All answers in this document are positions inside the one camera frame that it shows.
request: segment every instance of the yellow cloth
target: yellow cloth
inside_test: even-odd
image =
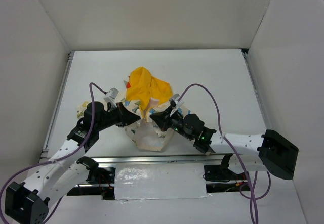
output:
[[[150,98],[159,99],[159,105],[168,101],[173,95],[168,83],[151,75],[144,67],[135,69],[129,80],[130,88],[126,91],[126,100],[140,100],[140,109],[145,110]]]

